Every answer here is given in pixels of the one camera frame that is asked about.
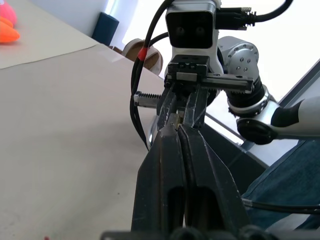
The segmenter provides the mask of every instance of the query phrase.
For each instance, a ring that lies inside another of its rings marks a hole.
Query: dark blue object
[[[115,35],[119,21],[114,17],[101,12],[96,23],[92,38],[101,44],[110,45]]]

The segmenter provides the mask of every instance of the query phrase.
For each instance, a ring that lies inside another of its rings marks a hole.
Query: cable connector
[[[255,26],[257,13],[251,12],[251,7],[221,8],[216,11],[215,29],[247,30]]]

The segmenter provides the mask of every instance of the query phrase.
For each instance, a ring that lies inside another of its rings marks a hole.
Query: white table
[[[129,115],[133,63],[104,45],[0,69],[0,239],[129,230],[147,153]],[[144,70],[141,90],[161,93]],[[140,111],[147,126],[154,110]]]

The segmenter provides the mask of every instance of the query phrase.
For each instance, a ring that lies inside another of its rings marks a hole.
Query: orange object
[[[14,24],[12,22],[10,22],[8,19],[4,18],[3,16],[0,16],[0,22],[7,24],[11,28],[14,27]]]
[[[20,34],[12,27],[0,21],[0,43],[10,43],[18,40]]]

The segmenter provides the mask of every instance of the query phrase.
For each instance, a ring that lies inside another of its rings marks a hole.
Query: person's leg
[[[248,188],[243,198],[255,202],[279,205],[316,205],[320,203],[320,140],[300,141],[297,146],[270,166]],[[251,223],[267,229],[284,219],[292,221],[293,229],[299,227],[308,215],[290,215],[249,208]],[[299,219],[295,226],[293,217]]]

